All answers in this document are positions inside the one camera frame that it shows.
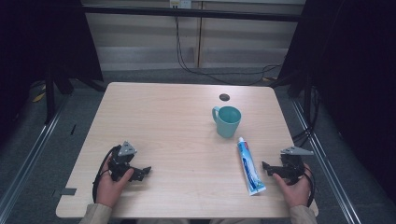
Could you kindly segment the black stand post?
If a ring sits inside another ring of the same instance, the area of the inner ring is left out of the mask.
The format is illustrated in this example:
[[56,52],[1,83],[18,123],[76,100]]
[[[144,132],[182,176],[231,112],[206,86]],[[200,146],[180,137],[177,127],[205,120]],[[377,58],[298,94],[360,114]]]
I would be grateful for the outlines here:
[[47,103],[47,117],[46,123],[49,124],[55,114],[55,97],[54,97],[54,83],[53,83],[53,76],[51,74],[50,69],[46,74],[45,79],[46,84],[46,103]]

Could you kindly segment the metal floor rail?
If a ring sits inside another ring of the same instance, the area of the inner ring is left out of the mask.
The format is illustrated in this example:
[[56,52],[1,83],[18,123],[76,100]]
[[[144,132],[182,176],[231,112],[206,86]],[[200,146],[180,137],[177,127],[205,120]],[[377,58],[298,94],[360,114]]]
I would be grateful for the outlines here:
[[354,205],[347,196],[347,193],[342,186],[337,174],[335,173],[332,164],[324,150],[324,147],[320,143],[314,131],[309,133],[308,140],[322,169],[322,172],[325,174],[330,188],[332,189],[332,193],[338,202],[344,217],[346,218],[347,223],[361,224],[361,219],[359,218]]
[[18,169],[18,172],[12,179],[10,185],[7,187],[5,193],[0,198],[0,224],[5,224],[7,222],[8,216],[11,213],[16,201],[18,200],[28,176],[34,169],[35,164],[43,151],[43,148],[49,141],[50,136],[52,135],[52,132],[55,129],[68,100],[69,96],[65,96],[59,103],[59,107],[55,109],[52,118],[43,124],[40,134],[35,140],[35,143],[26,153],[26,157]]

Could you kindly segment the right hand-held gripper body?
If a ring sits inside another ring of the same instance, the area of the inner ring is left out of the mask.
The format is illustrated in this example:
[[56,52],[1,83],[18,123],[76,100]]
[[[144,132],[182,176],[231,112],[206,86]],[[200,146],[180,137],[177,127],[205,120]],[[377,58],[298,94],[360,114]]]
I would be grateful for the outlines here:
[[280,150],[281,161],[287,174],[285,179],[288,185],[296,184],[300,177],[305,174],[302,156],[313,156],[314,152],[301,147],[288,147]]

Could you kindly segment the black horizontal bar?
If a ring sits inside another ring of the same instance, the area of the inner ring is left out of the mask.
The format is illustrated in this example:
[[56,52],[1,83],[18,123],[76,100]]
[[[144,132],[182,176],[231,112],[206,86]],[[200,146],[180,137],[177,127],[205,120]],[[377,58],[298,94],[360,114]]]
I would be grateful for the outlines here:
[[83,5],[82,10],[87,13],[144,15],[144,16],[169,16],[189,18],[210,18],[250,21],[286,21],[298,22],[300,15],[268,14],[256,12],[236,12],[205,9],[174,9],[161,7],[112,7],[105,5]]

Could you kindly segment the person's right hand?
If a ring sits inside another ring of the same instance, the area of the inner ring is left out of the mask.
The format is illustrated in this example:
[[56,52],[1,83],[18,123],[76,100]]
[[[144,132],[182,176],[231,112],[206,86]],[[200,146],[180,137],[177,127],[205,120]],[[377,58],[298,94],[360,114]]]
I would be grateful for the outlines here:
[[308,178],[312,175],[310,167],[306,164],[305,176],[303,176],[296,184],[287,185],[286,182],[278,175],[274,175],[277,185],[280,187],[285,202],[289,208],[297,205],[308,206],[311,186]]

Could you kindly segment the dark curtain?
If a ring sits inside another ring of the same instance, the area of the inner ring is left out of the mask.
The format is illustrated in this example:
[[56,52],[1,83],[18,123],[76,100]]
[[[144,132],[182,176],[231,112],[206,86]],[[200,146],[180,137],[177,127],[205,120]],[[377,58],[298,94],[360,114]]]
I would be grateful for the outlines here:
[[357,158],[396,203],[396,0],[305,0],[279,73],[318,88]]
[[0,146],[14,133],[32,84],[52,76],[103,79],[81,0],[0,0]]

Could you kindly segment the white wall socket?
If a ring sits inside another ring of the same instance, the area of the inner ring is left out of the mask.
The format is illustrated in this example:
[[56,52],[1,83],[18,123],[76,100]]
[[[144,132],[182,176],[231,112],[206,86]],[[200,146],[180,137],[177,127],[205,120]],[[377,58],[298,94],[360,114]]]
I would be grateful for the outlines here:
[[170,8],[191,9],[191,0],[169,0]]

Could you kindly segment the yellow floor object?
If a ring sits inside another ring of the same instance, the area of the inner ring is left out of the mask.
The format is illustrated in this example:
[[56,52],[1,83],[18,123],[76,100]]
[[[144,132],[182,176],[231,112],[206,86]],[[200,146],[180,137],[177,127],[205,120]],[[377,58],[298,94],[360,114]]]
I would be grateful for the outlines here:
[[40,89],[40,91],[38,92],[38,94],[34,97],[34,99],[32,100],[33,103],[37,103],[40,100],[43,99],[43,97],[46,94],[46,86],[43,85],[42,88]]

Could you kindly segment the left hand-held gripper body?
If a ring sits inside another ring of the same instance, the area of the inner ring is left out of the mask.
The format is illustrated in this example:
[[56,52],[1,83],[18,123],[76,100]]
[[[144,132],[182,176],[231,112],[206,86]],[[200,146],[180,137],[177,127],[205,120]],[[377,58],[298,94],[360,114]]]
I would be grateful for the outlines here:
[[133,159],[137,150],[127,141],[111,149],[111,160],[108,168],[111,178],[118,181],[131,168],[130,161]]

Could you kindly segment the teal mug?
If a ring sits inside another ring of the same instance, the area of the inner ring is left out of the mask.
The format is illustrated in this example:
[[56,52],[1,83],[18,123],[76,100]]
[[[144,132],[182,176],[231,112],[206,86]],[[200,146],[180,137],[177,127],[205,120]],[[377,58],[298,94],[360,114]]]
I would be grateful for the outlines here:
[[212,117],[216,123],[217,133],[224,138],[233,137],[242,118],[241,112],[233,106],[214,106]]

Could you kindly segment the person's left hand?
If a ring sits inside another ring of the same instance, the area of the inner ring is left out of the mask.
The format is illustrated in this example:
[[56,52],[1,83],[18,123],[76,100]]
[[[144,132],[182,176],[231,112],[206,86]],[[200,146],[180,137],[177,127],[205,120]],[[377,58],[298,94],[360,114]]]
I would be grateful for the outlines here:
[[106,158],[105,164],[99,173],[95,202],[113,208],[116,205],[123,189],[129,182],[129,179],[133,175],[134,170],[129,169],[120,180],[114,181],[108,171],[108,163],[110,160],[111,155]]

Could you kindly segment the blue and white toothpaste tube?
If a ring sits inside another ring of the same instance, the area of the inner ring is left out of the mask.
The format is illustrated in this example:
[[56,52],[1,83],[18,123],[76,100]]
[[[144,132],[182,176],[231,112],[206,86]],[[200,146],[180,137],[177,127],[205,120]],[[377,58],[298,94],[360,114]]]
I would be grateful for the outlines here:
[[258,172],[255,168],[253,159],[250,154],[248,143],[243,137],[238,139],[237,143],[242,167],[244,170],[245,178],[247,181],[247,190],[250,196],[256,195],[266,190],[265,185],[262,183]]

